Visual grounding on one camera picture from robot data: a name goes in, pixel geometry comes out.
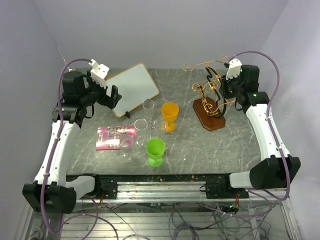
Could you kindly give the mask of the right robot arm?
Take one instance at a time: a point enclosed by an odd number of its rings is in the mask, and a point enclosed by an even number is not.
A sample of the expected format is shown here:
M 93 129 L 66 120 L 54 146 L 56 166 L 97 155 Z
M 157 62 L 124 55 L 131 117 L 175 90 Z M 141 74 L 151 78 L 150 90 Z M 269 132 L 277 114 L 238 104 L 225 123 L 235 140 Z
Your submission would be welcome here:
M 234 99 L 248 118 L 255 133 L 261 161 L 251 170 L 232 173 L 220 186 L 221 194 L 233 197 L 238 188 L 255 190 L 284 189 L 301 167 L 298 157 L 291 155 L 275 125 L 268 94 L 259 91 L 260 69 L 242 64 L 238 59 L 225 64 L 227 73 L 221 78 L 219 92 L 224 99 Z

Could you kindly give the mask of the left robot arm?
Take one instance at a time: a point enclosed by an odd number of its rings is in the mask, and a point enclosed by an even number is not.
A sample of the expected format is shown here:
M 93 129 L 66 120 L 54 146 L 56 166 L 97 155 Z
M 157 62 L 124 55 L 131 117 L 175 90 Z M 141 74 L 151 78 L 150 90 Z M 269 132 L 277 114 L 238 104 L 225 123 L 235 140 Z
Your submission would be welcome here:
M 23 186 L 22 194 L 35 212 L 70 214 L 76 201 L 87 195 L 91 199 L 102 193 L 100 176 L 82 173 L 67 180 L 67 166 L 87 108 L 95 103 L 114 109 L 122 98 L 118 88 L 107 94 L 107 70 L 69 71 L 63 74 L 62 97 L 52 112 L 52 132 L 45 158 L 33 183 Z

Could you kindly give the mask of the clear small wine glass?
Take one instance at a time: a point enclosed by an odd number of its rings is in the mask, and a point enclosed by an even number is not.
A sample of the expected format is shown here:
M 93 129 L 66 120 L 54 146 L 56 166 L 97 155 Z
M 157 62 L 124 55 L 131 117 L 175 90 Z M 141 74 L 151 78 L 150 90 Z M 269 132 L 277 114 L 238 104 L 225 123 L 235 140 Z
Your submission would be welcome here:
M 156 119 L 153 122 L 153 136 L 158 139 L 164 139 L 167 125 L 163 119 Z

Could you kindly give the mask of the clear tall wine glass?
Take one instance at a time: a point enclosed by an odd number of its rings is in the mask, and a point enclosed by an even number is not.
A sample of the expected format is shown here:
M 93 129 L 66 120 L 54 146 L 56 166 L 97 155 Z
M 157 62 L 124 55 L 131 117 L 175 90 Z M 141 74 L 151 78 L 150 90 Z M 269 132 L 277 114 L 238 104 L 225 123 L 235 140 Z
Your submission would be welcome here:
M 151 130 L 152 129 L 152 118 L 155 112 L 155 103 L 151 99 L 146 99 L 142 103 L 143 113 L 144 113 L 144 119 L 148 123 L 148 127 Z

